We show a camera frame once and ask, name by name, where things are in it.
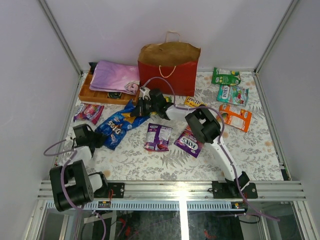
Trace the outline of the yellow M&M's packet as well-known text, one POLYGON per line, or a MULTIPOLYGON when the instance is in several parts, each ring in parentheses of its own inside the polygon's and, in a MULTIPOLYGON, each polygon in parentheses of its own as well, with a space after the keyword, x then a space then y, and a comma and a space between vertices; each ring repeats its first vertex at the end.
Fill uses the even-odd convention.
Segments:
POLYGON ((197 99, 195 99, 192 96, 187 96, 185 101, 184 101, 184 105, 188 106, 188 107, 192 107, 192 108, 196 108, 199 106, 206 106, 205 103, 203 103, 202 101, 199 101, 197 99))

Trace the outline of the purple white candy bag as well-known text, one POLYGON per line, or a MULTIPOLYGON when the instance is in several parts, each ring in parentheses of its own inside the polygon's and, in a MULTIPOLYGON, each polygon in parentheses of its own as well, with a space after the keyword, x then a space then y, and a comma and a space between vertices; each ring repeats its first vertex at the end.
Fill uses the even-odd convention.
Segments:
POLYGON ((169 151, 169 139, 172 128, 165 125, 149 123, 144 148, 152 152, 169 151))

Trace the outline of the teal Fox's candy bag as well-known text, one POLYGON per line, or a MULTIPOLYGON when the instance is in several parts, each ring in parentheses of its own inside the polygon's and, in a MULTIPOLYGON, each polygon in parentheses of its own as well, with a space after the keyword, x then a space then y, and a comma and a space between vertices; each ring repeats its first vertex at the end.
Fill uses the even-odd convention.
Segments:
POLYGON ((249 89, 237 85, 221 85, 216 100, 225 104, 245 107, 249 99, 249 89))

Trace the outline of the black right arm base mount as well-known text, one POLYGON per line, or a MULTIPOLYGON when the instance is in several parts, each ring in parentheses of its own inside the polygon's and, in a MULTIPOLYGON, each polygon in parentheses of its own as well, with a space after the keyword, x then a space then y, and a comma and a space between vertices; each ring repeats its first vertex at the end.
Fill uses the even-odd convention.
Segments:
POLYGON ((256 185, 249 180, 238 180, 240 190, 236 180, 212 181, 211 187, 207 191, 213 194, 214 199, 257 199, 258 191, 256 185))

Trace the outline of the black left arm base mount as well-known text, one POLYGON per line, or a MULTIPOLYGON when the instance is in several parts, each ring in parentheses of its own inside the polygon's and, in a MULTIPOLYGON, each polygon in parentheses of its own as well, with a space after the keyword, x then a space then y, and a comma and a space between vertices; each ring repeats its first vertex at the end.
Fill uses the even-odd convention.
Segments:
POLYGON ((101 188, 98 194, 99 198, 105 199, 123 199, 125 193, 124 182, 108 182, 101 188))

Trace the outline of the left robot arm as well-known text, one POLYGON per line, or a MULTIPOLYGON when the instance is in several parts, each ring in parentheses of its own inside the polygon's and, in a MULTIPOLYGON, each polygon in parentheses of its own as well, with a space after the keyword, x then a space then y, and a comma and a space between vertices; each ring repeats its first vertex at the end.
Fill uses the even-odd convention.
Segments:
POLYGON ((104 136, 94 132, 88 124, 73 127, 74 138, 68 160, 49 171, 55 208, 59 212, 79 209, 94 198, 108 195, 110 186, 102 172, 89 174, 86 169, 95 150, 103 145, 104 136))

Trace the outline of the yellow green Fox's candy bag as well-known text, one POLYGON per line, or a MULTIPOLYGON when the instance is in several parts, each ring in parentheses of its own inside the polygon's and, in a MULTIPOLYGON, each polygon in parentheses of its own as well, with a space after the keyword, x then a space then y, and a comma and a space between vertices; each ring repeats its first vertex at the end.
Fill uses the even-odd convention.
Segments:
POLYGON ((165 96, 164 97, 167 103, 173 103, 172 97, 171 96, 165 96))

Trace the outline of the orange snack packet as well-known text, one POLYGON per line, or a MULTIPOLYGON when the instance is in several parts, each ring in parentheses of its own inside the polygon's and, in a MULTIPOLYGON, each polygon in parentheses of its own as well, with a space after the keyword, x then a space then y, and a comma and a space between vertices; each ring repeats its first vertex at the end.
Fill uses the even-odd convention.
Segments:
POLYGON ((250 111, 231 104, 221 104, 219 106, 219 113, 225 124, 245 133, 248 132, 252 119, 252 113, 250 111))

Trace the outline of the blue Oreo snack bag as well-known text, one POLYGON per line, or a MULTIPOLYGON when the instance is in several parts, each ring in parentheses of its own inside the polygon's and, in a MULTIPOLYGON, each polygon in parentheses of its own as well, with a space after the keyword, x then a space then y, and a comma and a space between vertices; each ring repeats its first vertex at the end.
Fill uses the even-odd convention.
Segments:
POLYGON ((103 143, 105 147, 115 150, 129 130, 139 127, 150 118, 149 115, 131 116, 134 109, 135 106, 130 100, 122 110, 112 114, 94 130, 95 133, 106 136, 103 143))

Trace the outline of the red paper bag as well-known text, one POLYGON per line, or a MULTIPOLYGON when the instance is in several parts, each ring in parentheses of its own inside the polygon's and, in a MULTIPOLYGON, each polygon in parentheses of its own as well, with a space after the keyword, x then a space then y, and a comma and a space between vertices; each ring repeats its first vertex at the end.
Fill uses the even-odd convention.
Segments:
POLYGON ((166 33, 163 43, 141 48, 137 59, 140 86, 160 89, 164 94, 193 96, 201 49, 179 39, 169 41, 171 33, 166 33))

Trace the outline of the purple Fox's berries bag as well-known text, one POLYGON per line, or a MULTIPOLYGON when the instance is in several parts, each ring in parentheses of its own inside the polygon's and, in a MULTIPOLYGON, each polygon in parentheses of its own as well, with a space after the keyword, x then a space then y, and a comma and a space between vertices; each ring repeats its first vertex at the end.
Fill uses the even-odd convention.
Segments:
POLYGON ((174 142, 174 145, 187 152, 191 156, 197 158, 204 146, 203 143, 198 141, 191 128, 187 125, 181 135, 174 142))

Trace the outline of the pink purple Fox's candy bag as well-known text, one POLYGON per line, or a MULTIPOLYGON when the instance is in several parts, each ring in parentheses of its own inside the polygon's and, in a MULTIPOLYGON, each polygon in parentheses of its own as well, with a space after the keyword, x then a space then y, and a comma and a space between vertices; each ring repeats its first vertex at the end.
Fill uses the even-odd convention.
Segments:
POLYGON ((88 120, 96 125, 102 115, 103 110, 103 105, 81 103, 75 112, 73 122, 76 120, 88 120))

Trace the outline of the green candy packet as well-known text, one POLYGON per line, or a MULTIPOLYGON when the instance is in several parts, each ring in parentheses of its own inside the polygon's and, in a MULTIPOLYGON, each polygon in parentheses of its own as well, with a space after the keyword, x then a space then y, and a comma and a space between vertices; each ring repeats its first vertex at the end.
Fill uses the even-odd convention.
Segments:
POLYGON ((211 83, 223 86, 239 85, 241 83, 240 72, 215 67, 212 72, 211 83))

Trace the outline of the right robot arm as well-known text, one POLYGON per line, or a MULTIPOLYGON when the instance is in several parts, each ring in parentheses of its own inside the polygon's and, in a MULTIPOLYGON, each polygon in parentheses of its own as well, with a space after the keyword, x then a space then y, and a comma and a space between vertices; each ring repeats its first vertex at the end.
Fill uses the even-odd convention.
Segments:
POLYGON ((212 152, 214 159, 218 161, 228 183, 228 192, 233 197, 240 197, 245 193, 250 184, 248 175, 243 171, 232 157, 223 140, 225 124, 219 122, 213 115, 220 113, 205 105, 198 107, 181 107, 174 102, 167 102, 162 92, 155 88, 141 87, 138 103, 131 113, 133 117, 146 117, 155 112, 162 119, 168 121, 185 120, 195 136, 196 140, 212 152))

